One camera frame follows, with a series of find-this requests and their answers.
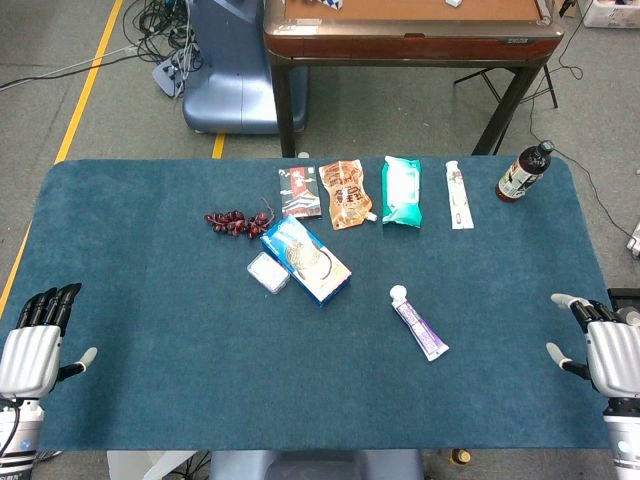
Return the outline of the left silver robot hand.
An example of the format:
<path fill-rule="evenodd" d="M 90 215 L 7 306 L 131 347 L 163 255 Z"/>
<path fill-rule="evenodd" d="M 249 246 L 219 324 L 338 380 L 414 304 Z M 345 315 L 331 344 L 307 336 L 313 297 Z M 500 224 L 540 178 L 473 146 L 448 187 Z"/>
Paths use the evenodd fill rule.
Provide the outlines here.
<path fill-rule="evenodd" d="M 87 349 L 73 363 L 60 364 L 72 307 L 81 288 L 80 283 L 51 288 L 23 305 L 0 356 L 1 400 L 41 399 L 58 383 L 86 372 L 92 365 L 98 355 L 95 347 Z"/>

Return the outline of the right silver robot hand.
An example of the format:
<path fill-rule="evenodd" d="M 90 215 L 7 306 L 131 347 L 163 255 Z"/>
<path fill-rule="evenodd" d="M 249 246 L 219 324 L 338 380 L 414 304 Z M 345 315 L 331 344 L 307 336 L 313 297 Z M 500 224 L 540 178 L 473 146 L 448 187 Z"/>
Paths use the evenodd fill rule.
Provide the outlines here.
<path fill-rule="evenodd" d="M 586 362 L 566 356 L 557 344 L 546 349 L 562 370 L 592 383 L 609 399 L 640 399 L 640 323 L 630 323 L 604 304 L 564 293 L 551 301 L 576 319 L 586 344 Z"/>

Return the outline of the purple white tube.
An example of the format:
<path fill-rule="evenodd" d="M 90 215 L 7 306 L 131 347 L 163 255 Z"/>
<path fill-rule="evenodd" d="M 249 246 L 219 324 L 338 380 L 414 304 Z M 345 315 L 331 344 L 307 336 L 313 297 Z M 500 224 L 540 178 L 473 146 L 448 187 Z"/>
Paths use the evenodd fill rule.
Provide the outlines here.
<path fill-rule="evenodd" d="M 440 337 L 432 330 L 428 322 L 414 309 L 406 299 L 393 301 L 396 313 L 411 331 L 428 361 L 434 361 L 449 350 Z"/>

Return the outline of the white floral toothpaste tube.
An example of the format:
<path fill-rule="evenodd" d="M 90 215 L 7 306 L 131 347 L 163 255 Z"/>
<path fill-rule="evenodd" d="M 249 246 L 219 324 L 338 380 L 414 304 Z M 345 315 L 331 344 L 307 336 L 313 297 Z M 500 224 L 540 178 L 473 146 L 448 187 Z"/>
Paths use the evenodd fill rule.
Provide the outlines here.
<path fill-rule="evenodd" d="M 474 222 L 468 203 L 464 178 L 456 160 L 446 163 L 446 181 L 452 229 L 473 229 Z"/>

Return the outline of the teal table mat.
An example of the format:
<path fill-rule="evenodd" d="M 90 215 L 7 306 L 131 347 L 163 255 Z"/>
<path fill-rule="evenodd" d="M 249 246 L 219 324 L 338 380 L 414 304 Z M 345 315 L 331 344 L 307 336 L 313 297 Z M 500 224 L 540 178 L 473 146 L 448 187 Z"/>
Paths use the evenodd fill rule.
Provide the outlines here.
<path fill-rule="evenodd" d="M 90 369 L 44 399 L 43 447 L 120 449 L 604 448 L 606 405 L 545 345 L 586 356 L 554 293 L 605 301 L 568 166 L 513 204 L 506 157 L 461 158 L 474 228 L 453 230 L 445 160 L 422 160 L 420 228 L 307 222 L 352 272 L 327 304 L 272 294 L 258 241 L 213 232 L 214 210 L 280 203 L 282 159 L 78 160 L 52 168 L 0 320 L 82 285 L 61 360 Z M 449 346 L 428 361 L 394 285 Z"/>

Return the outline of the dark drink bottle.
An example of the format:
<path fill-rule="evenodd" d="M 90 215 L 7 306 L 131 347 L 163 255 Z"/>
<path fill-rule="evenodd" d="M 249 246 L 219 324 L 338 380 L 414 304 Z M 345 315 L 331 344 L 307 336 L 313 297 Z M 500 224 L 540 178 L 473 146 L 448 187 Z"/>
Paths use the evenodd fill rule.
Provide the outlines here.
<path fill-rule="evenodd" d="M 504 202 L 515 202 L 523 197 L 551 165 L 554 150 L 550 140 L 526 148 L 496 183 L 496 196 Z"/>

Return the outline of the red grape bunch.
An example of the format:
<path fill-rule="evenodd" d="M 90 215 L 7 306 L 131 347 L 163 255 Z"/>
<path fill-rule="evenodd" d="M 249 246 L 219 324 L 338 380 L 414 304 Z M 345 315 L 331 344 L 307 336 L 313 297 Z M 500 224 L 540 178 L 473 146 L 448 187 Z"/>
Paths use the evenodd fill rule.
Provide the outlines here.
<path fill-rule="evenodd" d="M 275 220 L 275 212 L 271 205 L 265 199 L 262 201 L 266 209 L 254 215 L 245 216 L 239 210 L 232 210 L 208 213 L 203 219 L 215 233 L 257 239 L 269 230 Z"/>

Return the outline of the small white plastic case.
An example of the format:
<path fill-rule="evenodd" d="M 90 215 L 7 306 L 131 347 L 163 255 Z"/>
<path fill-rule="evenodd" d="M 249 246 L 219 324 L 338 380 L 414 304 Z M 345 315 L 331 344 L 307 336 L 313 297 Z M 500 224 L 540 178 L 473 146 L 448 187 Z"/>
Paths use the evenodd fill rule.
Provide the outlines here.
<path fill-rule="evenodd" d="M 260 252 L 249 263 L 247 271 L 272 294 L 282 290 L 290 278 L 289 272 L 265 252 Z"/>

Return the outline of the green wet wipes pack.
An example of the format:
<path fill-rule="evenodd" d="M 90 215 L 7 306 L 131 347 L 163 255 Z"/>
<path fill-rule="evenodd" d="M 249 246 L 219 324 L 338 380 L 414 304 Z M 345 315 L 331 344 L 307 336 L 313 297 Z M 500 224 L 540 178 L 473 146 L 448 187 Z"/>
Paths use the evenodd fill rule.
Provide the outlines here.
<path fill-rule="evenodd" d="M 386 156 L 381 176 L 382 223 L 420 228 L 420 161 Z"/>

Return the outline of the blue printed carton box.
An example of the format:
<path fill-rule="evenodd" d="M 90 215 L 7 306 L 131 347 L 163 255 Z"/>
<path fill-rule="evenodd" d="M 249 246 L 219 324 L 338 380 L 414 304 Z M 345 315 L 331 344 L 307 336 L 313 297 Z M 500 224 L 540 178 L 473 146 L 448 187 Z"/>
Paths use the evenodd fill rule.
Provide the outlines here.
<path fill-rule="evenodd" d="M 351 270 L 295 217 L 284 217 L 263 233 L 265 252 L 284 267 L 319 305 L 351 280 Z"/>

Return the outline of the blue grey robot torso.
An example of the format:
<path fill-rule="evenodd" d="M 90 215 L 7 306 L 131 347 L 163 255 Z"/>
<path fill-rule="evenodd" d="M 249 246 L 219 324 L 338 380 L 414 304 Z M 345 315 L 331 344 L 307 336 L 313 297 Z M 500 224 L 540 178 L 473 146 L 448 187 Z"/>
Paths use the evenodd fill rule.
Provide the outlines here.
<path fill-rule="evenodd" d="M 213 453 L 209 480 L 425 480 L 416 449 Z"/>

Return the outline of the blue power strip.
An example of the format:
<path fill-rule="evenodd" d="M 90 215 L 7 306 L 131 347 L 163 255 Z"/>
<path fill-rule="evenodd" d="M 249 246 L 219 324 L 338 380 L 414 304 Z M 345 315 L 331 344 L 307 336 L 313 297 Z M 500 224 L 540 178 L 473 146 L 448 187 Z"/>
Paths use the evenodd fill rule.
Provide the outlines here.
<path fill-rule="evenodd" d="M 184 93 L 189 75 L 201 65 L 198 49 L 179 49 L 154 68 L 152 78 L 168 97 L 175 98 Z"/>

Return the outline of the orange spouted pouch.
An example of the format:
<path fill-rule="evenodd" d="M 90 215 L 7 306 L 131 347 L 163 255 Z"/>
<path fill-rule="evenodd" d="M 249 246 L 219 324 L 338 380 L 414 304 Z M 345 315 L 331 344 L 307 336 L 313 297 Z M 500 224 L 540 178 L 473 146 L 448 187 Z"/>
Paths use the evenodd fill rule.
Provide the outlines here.
<path fill-rule="evenodd" d="M 329 213 L 334 230 L 375 222 L 372 201 L 364 190 L 361 161 L 340 160 L 319 168 L 321 181 L 329 196 Z"/>

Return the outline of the black and red packet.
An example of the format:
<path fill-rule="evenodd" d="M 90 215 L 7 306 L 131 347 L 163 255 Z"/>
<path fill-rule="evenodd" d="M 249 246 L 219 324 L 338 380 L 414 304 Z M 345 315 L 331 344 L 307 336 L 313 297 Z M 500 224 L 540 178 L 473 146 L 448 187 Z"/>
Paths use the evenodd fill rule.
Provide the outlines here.
<path fill-rule="evenodd" d="M 281 211 L 284 217 L 310 218 L 322 215 L 314 166 L 279 169 L 278 174 Z"/>

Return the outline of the white storage box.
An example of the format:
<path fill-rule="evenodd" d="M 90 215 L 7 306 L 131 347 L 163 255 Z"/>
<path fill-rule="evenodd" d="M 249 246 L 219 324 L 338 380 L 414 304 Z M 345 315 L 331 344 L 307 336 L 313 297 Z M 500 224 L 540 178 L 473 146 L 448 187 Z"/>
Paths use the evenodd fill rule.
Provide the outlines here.
<path fill-rule="evenodd" d="M 578 0 L 578 5 L 586 27 L 640 29 L 640 0 Z"/>

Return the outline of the blue grey machine base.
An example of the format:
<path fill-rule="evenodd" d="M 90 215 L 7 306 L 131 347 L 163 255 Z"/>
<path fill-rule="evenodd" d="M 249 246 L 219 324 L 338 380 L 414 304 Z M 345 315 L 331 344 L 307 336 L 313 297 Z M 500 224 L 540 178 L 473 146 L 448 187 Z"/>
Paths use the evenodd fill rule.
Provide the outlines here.
<path fill-rule="evenodd" d="M 205 133 L 276 134 L 264 0 L 185 1 L 202 60 L 186 80 L 186 124 Z"/>

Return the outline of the brown wooden table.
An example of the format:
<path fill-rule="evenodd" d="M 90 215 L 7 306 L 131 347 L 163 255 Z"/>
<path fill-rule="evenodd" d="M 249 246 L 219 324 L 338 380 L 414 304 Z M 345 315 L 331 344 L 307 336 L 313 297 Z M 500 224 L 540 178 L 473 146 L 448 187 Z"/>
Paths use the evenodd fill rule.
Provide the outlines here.
<path fill-rule="evenodd" d="M 486 155 L 564 36 L 554 0 L 264 0 L 281 153 L 296 155 L 289 72 L 302 66 L 504 68 L 513 78 L 473 152 Z"/>

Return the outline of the black floor frame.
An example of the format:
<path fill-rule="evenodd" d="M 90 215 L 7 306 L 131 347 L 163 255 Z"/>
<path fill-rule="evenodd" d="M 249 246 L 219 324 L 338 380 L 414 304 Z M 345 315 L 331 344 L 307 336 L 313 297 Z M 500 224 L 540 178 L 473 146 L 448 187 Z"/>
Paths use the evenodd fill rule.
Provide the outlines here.
<path fill-rule="evenodd" d="M 609 288 L 607 293 L 614 311 L 634 308 L 640 312 L 640 288 Z"/>

